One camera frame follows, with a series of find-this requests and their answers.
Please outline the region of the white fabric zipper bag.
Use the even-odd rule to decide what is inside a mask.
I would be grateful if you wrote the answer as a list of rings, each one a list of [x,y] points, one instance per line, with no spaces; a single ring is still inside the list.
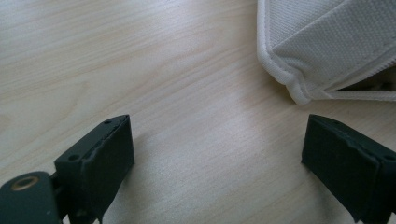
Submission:
[[[257,51],[297,104],[396,101],[350,89],[396,64],[396,0],[258,0]]]

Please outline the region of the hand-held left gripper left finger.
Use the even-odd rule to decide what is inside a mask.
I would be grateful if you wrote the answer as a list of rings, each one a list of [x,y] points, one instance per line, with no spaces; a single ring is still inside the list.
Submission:
[[[121,115],[101,122],[54,164],[69,202],[70,222],[101,220],[134,164],[130,117]]]

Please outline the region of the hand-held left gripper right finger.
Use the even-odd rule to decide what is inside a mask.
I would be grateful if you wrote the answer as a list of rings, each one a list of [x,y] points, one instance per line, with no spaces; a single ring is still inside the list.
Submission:
[[[396,152],[344,123],[311,115],[302,163],[355,221],[387,224],[396,214]]]

